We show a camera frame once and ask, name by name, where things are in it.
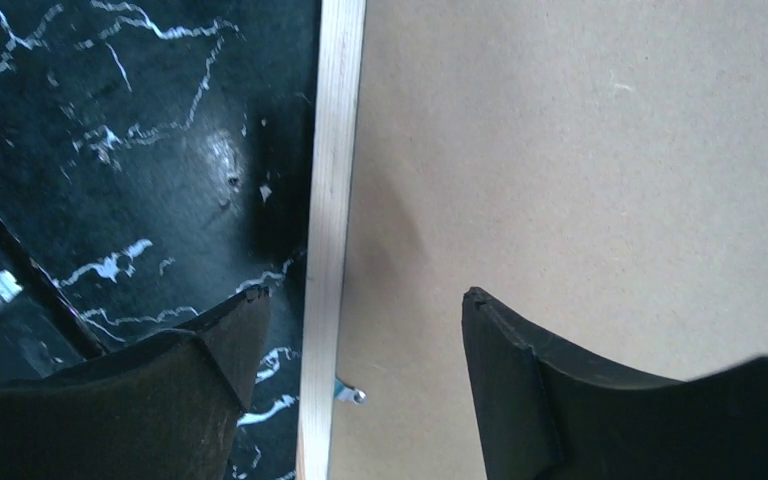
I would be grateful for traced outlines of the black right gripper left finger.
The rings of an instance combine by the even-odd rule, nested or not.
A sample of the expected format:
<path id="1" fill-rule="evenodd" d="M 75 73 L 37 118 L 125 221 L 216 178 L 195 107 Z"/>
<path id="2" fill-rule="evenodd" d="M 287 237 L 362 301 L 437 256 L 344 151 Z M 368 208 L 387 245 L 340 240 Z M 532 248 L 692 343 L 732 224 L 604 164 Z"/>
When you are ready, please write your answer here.
<path id="1" fill-rule="evenodd" d="M 251 404 L 270 292 L 41 380 L 0 383 L 0 479 L 219 479 Z"/>

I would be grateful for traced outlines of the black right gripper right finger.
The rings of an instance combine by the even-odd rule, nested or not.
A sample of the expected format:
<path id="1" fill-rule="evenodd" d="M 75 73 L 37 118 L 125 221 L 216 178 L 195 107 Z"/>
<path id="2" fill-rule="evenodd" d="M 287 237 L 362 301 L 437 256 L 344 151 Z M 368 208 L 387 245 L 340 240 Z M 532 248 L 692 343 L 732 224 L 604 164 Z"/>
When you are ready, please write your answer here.
<path id="1" fill-rule="evenodd" d="M 768 479 L 768 356 L 673 380 L 478 287 L 464 294 L 462 335 L 490 479 Z"/>

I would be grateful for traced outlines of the blue wooden picture frame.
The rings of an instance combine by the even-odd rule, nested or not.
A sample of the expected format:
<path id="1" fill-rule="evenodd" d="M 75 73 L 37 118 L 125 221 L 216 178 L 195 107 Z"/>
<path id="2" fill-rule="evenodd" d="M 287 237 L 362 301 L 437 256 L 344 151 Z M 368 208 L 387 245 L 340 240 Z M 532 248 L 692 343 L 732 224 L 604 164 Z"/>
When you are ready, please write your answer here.
<path id="1" fill-rule="evenodd" d="M 326 479 L 366 4 L 321 4 L 296 474 Z"/>

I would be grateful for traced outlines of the brown cardboard backing board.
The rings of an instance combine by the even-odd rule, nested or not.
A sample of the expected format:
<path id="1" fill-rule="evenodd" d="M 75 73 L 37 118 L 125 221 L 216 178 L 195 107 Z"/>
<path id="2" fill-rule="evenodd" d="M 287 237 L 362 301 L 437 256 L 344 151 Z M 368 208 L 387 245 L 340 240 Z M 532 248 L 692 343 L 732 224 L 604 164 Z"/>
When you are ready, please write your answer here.
<path id="1" fill-rule="evenodd" d="M 768 353 L 768 1 L 367 5 L 333 479 L 484 475 L 478 286 L 686 379 Z"/>

